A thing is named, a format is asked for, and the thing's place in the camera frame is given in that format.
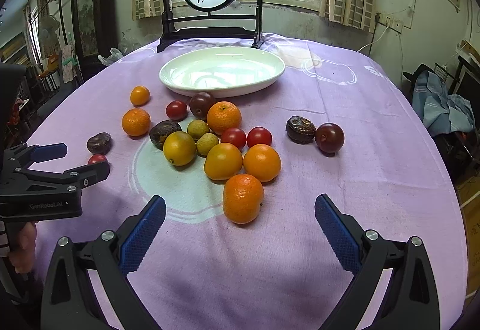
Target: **white plate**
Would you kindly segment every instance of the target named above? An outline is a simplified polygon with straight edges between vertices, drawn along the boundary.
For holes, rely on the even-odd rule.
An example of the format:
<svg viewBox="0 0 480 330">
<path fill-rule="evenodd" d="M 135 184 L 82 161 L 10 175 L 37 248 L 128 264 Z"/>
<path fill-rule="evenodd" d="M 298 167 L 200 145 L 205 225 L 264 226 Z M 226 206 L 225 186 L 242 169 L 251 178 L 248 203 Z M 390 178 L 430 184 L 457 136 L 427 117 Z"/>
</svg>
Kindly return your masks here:
<svg viewBox="0 0 480 330">
<path fill-rule="evenodd" d="M 284 61 L 273 53 L 248 47 L 213 47 L 170 60 L 159 76 L 178 94 L 210 92 L 215 98 L 224 98 L 262 90 L 284 71 Z"/>
</svg>

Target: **purple tablecloth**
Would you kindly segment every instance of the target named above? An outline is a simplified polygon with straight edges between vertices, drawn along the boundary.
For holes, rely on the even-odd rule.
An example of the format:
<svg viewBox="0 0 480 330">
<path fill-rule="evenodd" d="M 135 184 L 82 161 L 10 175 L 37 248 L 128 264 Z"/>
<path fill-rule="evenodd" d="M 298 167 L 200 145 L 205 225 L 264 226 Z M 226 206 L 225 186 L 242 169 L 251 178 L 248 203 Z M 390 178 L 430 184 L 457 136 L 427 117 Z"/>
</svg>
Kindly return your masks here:
<svg viewBox="0 0 480 330">
<path fill-rule="evenodd" d="M 68 97 L 40 126 L 30 144 L 64 142 L 68 155 L 33 166 L 63 170 L 85 164 L 86 141 L 109 132 L 110 177 L 83 191 L 83 215 L 38 225 L 37 269 L 43 277 L 59 237 L 92 240 L 138 213 L 151 195 L 165 198 L 167 218 L 137 272 L 128 276 L 139 297 L 165 329 L 317 329 L 352 275 L 337 261 L 318 226 L 313 205 L 327 193 L 341 212 L 384 238 L 420 236 L 430 257 L 440 299 L 442 329 L 462 311 L 467 278 L 465 233 L 457 199 L 435 144 L 404 96 L 368 57 L 341 48 L 268 34 L 263 49 L 286 62 L 267 89 L 232 98 L 242 128 L 273 133 L 282 172 L 265 187 L 255 222 L 240 228 L 222 213 L 222 186 L 208 181 L 203 159 L 177 172 L 148 137 L 122 130 L 130 91 L 150 89 L 145 106 L 153 124 L 165 120 L 175 95 L 158 79 L 168 60 L 213 46 L 249 41 L 190 40 L 156 53 L 151 43 L 103 70 Z M 292 143 L 285 123 L 293 115 L 316 125 L 335 122 L 346 141 L 334 158 L 314 146 Z M 390 272 L 361 322 L 371 323 Z M 94 275 L 111 324 L 118 326 Z"/>
</svg>

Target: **cherry tomato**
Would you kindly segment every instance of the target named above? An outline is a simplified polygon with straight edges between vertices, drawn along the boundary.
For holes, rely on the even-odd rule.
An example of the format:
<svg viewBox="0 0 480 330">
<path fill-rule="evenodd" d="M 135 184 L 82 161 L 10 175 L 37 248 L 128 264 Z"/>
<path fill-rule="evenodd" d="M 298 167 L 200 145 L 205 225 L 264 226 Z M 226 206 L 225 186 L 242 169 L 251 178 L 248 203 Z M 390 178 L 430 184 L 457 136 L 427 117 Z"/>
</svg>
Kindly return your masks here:
<svg viewBox="0 0 480 330">
<path fill-rule="evenodd" d="M 165 109 L 170 120 L 181 121 L 188 116 L 187 104 L 183 101 L 172 101 Z"/>
<path fill-rule="evenodd" d="M 250 130 L 247 137 L 248 147 L 251 148 L 256 144 L 272 145 L 272 134 L 268 129 L 263 127 L 255 127 Z"/>
<path fill-rule="evenodd" d="M 90 159 L 88 160 L 88 164 L 92 165 L 93 163 L 103 162 L 103 161 L 107 162 L 107 158 L 105 158 L 105 155 L 96 153 L 95 155 L 90 157 Z"/>
<path fill-rule="evenodd" d="M 221 142 L 233 144 L 235 147 L 241 150 L 243 147 L 245 147 L 247 136 L 245 135 L 245 132 L 239 128 L 229 128 L 223 132 Z"/>
</svg>

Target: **blue garment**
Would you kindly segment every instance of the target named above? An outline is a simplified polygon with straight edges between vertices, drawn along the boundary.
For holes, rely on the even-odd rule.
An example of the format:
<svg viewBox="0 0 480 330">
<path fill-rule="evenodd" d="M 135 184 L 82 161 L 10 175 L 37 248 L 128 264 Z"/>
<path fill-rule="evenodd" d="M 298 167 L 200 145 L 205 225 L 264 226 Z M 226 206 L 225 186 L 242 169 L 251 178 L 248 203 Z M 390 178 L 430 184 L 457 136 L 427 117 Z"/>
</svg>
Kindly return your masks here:
<svg viewBox="0 0 480 330">
<path fill-rule="evenodd" d="M 471 132 L 475 128 L 470 101 L 459 95 L 448 95 L 438 75 L 424 71 L 417 78 L 412 107 L 433 137 L 455 131 Z"/>
</svg>

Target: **blue textured pad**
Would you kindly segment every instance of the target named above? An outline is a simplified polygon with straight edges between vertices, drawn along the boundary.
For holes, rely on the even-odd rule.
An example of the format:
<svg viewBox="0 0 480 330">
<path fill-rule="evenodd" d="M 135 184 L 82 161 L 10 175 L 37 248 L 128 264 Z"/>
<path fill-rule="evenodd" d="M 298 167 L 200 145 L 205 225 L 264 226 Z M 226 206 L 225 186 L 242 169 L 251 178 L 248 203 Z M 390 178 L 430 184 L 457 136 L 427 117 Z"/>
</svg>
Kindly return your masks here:
<svg viewBox="0 0 480 330">
<path fill-rule="evenodd" d="M 357 242 L 323 196 L 315 201 L 315 217 L 342 268 L 356 275 L 362 266 Z"/>
<path fill-rule="evenodd" d="M 158 197 L 120 248 L 119 268 L 124 276 L 135 272 L 165 220 L 165 200 Z"/>
<path fill-rule="evenodd" d="M 49 144 L 47 146 L 39 146 L 30 154 L 32 162 L 45 162 L 53 159 L 63 158 L 67 154 L 67 146 L 64 143 Z"/>
</svg>

